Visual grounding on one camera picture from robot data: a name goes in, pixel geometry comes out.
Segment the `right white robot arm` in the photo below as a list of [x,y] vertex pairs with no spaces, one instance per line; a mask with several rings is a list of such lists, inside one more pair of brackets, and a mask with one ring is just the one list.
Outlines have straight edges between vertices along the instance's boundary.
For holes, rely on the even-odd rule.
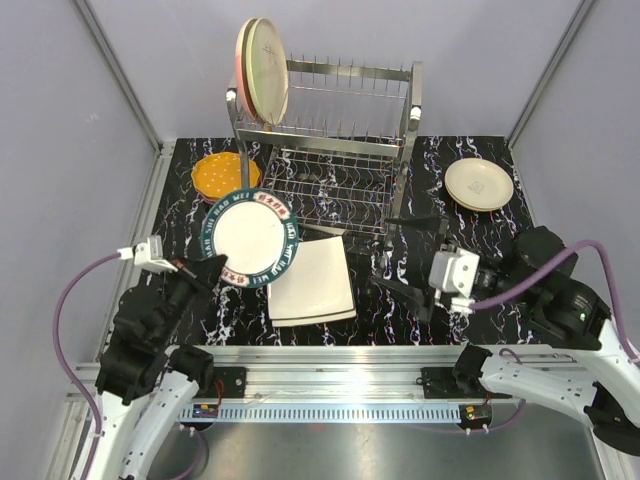
[[567,247],[547,227],[537,226],[517,233],[504,257],[491,260],[457,245],[441,215],[386,222],[436,235],[426,286],[375,280],[416,320],[429,323],[438,308],[471,315],[521,304],[529,310],[528,328],[594,378],[555,377],[470,345],[452,369],[458,393],[537,403],[587,426],[609,447],[639,454],[639,355],[626,336],[602,244],[583,240]]

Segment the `pale green round plate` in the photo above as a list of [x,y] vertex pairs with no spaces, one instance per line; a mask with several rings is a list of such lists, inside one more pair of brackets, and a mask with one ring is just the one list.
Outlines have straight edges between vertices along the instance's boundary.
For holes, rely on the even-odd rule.
[[287,59],[278,29],[258,18],[245,45],[246,85],[256,116],[270,126],[281,123],[288,106]]

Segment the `green rimmed white plate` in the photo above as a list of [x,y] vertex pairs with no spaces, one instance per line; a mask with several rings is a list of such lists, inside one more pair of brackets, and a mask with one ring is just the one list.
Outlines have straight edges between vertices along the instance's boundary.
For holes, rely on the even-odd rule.
[[241,288],[260,288],[279,279],[291,266],[298,244],[298,221],[289,204],[259,188],[220,199],[200,233],[205,257],[227,257],[221,280]]

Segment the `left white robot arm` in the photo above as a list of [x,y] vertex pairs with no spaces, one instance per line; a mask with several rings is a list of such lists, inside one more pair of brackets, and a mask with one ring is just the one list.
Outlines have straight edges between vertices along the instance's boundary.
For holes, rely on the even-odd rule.
[[97,432],[83,447],[75,479],[144,479],[183,406],[215,385],[212,355],[167,349],[192,301],[211,294],[227,262],[173,259],[156,289],[139,282],[120,297],[96,380]]

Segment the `white square plate black rim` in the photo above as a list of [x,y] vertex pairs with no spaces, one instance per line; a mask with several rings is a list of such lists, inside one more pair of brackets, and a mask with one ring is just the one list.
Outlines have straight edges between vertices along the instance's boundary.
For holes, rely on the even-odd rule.
[[289,327],[308,326],[308,325],[314,325],[314,324],[347,320],[347,319],[355,318],[356,315],[357,315],[357,310],[351,309],[344,312],[336,312],[332,314],[312,316],[312,317],[272,319],[271,323],[274,328],[289,328]]

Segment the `tan round plate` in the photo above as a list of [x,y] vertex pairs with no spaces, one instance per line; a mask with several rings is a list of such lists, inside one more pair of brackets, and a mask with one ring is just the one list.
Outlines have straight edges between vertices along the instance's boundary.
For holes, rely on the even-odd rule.
[[470,211],[473,212],[480,212],[480,213],[485,213],[485,212],[494,212],[494,211],[499,211],[501,210],[505,205],[499,205],[499,206],[489,206],[489,207],[480,207],[480,206],[476,206],[476,205],[471,205],[468,203],[463,202],[460,199],[454,198],[452,197],[453,200],[460,205],[461,207],[464,207]]

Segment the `cream round plate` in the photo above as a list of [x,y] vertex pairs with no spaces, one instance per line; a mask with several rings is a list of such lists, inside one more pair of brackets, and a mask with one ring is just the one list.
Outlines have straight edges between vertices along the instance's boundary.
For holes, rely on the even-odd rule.
[[506,205],[514,193],[509,174],[481,158],[464,158],[446,170],[444,185],[451,197],[480,207]]

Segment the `pink and cream plate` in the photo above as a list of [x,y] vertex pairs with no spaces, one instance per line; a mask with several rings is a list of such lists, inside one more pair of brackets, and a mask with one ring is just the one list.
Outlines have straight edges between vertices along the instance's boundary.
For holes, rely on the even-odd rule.
[[256,119],[256,111],[250,98],[246,81],[245,47],[249,31],[256,21],[256,18],[250,18],[242,25],[236,39],[235,47],[235,79],[237,83],[237,94],[241,101],[243,110],[251,120]]

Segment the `orange polka dot plate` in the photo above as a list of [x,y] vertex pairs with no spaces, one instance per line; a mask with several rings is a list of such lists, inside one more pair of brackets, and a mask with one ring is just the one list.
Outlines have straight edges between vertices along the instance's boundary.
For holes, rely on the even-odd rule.
[[209,197],[221,198],[241,189],[241,164],[238,153],[220,152],[203,157],[191,171],[194,189]]

